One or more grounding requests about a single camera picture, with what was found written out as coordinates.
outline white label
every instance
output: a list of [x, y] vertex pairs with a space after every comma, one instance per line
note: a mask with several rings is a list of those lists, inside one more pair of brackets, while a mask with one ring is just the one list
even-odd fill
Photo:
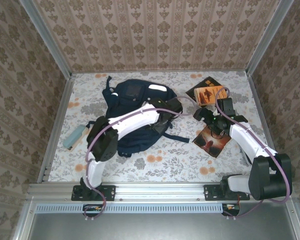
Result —
[[160, 90], [160, 91], [163, 91], [163, 92], [167, 91], [167, 88], [165, 86], [159, 86], [159, 85], [154, 85], [154, 84], [151, 84], [149, 86], [149, 88], [154, 89], [154, 90]]

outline orange book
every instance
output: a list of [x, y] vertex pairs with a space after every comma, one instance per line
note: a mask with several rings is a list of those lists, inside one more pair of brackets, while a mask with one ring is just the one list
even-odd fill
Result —
[[[195, 101], [199, 106], [211, 105], [216, 103], [216, 94], [223, 86], [207, 86], [194, 89]], [[219, 93], [218, 99], [226, 99], [226, 90]]]

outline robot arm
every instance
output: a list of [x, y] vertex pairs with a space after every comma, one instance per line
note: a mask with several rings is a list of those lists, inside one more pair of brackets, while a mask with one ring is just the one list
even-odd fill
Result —
[[279, 172], [278, 167], [270, 155], [265, 151], [268, 149], [270, 154], [278, 161], [283, 169], [292, 193], [292, 175], [291, 160], [286, 154], [278, 154], [274, 149], [267, 146], [251, 129], [247, 119], [242, 115], [236, 115], [233, 109], [231, 98], [218, 99], [220, 109], [230, 118], [239, 122], [241, 125], [249, 129], [259, 142], [240, 125], [228, 120], [223, 115], [214, 115], [212, 111], [206, 108], [198, 109], [193, 115], [195, 119], [200, 121], [204, 118], [204, 122], [217, 135], [229, 135], [241, 147], [246, 162], [252, 165], [250, 175], [234, 174], [223, 176], [220, 182], [224, 195], [227, 192], [243, 192], [253, 196], [256, 200], [270, 199], [285, 196], [287, 193], [286, 184], [283, 176]]
[[[99, 117], [93, 125], [91, 133], [87, 137], [88, 145], [90, 145], [93, 138], [102, 129], [100, 126], [114, 123], [133, 113], [153, 108], [155, 108], [154, 105], [147, 103], [143, 107], [122, 116], [109, 118], [108, 120], [104, 117]], [[101, 185], [102, 173], [105, 169], [106, 162], [116, 153], [118, 140], [138, 128], [156, 123], [159, 119], [159, 115], [160, 114], [156, 111], [147, 111], [141, 115], [132, 116], [129, 119], [123, 120], [119, 124], [112, 126], [112, 129], [106, 132], [107, 134], [100, 137], [102, 139], [97, 141], [92, 148], [92, 152], [89, 152], [89, 160], [93, 159], [93, 161], [89, 164], [88, 180], [94, 188]], [[85, 177], [83, 178], [83, 181], [85, 185], [88, 186]]]
[[[88, 159], [93, 160], [88, 165], [87, 178], [93, 188], [97, 188], [101, 185], [102, 173], [105, 169], [106, 162], [115, 155], [117, 151], [118, 140], [134, 130], [146, 125], [152, 125], [154, 130], [161, 133], [161, 131], [164, 129], [164, 124], [175, 116], [167, 112], [145, 111], [154, 108], [168, 109], [177, 113], [182, 111], [182, 105], [176, 98], [173, 98], [168, 102], [164, 102], [159, 98], [156, 98], [152, 99], [149, 101], [149, 103], [146, 103], [141, 108], [125, 115], [109, 119], [101, 116], [96, 120], [91, 132], [87, 137], [88, 147], [96, 135], [107, 125], [110, 125], [118, 120], [121, 121], [119, 124], [113, 125], [104, 134], [102, 134], [97, 142], [93, 145], [91, 152], [89, 152]], [[145, 112], [142, 114], [133, 115], [134, 113], [139, 113], [140, 111]], [[90, 188], [85, 177], [83, 178], [83, 182], [85, 183], [86, 187]]]

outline floral tablecloth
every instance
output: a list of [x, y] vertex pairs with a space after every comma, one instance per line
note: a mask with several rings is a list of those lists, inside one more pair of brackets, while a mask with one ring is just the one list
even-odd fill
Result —
[[[63, 147], [64, 139], [80, 124], [86, 125], [105, 114], [107, 104], [102, 90], [108, 73], [78, 74], [74, 82], [65, 114], [61, 134], [48, 180], [54, 182], [79, 181], [86, 168], [87, 142], [84, 137], [78, 146], [69, 152]], [[207, 77], [212, 77], [231, 90], [233, 105], [238, 114], [244, 115], [252, 129], [265, 140], [264, 131], [256, 104], [244, 71], [203, 72], [132, 72], [111, 73], [111, 87], [127, 79], [142, 79], [161, 83], [172, 88], [177, 95]], [[183, 111], [193, 113], [190, 101], [181, 100]], [[173, 129], [167, 133], [192, 140], [205, 124], [192, 116], [179, 117], [173, 121]], [[104, 182], [215, 182], [226, 174], [247, 174], [246, 165], [238, 144], [232, 139], [217, 158], [208, 155], [193, 143], [183, 143], [161, 137], [147, 151], [133, 154], [130, 158], [116, 154], [107, 162], [103, 172]]]

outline navy backpack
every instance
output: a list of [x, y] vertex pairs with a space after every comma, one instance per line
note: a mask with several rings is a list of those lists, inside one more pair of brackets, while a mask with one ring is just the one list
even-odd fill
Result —
[[[108, 106], [105, 114], [107, 119], [119, 117], [137, 110], [142, 107], [144, 102], [150, 99], [160, 98], [163, 101], [169, 101], [177, 96], [171, 88], [163, 84], [139, 79], [129, 79], [119, 83], [114, 88], [110, 87], [111, 79], [112, 77], [109, 76], [106, 81], [106, 87], [102, 91]], [[166, 88], [166, 91], [149, 88], [150, 85], [162, 86]], [[165, 124], [162, 134], [154, 130], [151, 125], [143, 126], [130, 132], [118, 141], [117, 151], [119, 156], [128, 158], [131, 157], [133, 153], [145, 151], [155, 144], [161, 136], [184, 143], [189, 142], [189, 138], [165, 133], [168, 128], [172, 128], [170, 121]]]

